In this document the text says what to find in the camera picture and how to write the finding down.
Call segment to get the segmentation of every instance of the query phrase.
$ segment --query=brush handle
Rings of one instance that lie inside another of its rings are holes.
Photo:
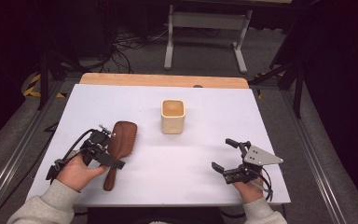
[[[107,152],[116,160],[127,157],[131,154],[138,126],[129,121],[118,121],[112,131]],[[103,189],[113,189],[116,180],[116,169],[110,169],[103,183]]]
[[[109,173],[107,173],[106,179],[103,183],[103,189],[106,191],[110,191],[113,189],[116,180],[116,172],[117,169],[110,169]]]

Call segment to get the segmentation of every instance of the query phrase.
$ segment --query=white tabletop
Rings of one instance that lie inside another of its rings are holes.
[[[181,134],[160,131],[160,103],[181,99],[186,104]],[[103,190],[105,175],[92,180],[78,206],[196,206],[240,204],[237,190],[211,166],[241,164],[238,148],[226,138],[251,141],[273,153],[253,92],[241,89],[75,85],[27,199],[46,191],[48,168],[61,159],[88,129],[103,124],[112,130],[127,120],[138,125],[135,146],[117,171],[112,191]],[[97,166],[93,161],[90,166]],[[265,166],[274,190],[273,203],[290,203],[278,165]]]

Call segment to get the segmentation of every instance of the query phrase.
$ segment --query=cup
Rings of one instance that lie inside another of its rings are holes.
[[[181,100],[161,102],[161,131],[163,133],[181,133],[185,125],[185,104]]]

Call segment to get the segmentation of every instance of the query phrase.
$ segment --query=hand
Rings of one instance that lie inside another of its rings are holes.
[[[254,180],[254,182],[263,186],[263,180],[260,177]],[[232,185],[234,185],[234,187],[240,192],[240,195],[245,203],[251,203],[264,197],[263,191],[251,182],[246,184],[243,182],[236,182]]]
[[[83,162],[83,154],[79,153],[66,163],[58,174],[57,180],[67,187],[80,192],[93,178],[103,174],[107,170],[108,167],[106,166],[89,168]]]

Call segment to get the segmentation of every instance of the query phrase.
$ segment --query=gray sleeve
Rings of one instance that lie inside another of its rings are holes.
[[[43,195],[28,200],[7,223],[71,223],[73,204],[79,196],[79,192],[54,180]]]
[[[264,198],[243,205],[246,214],[245,224],[284,224],[281,213],[274,212]]]

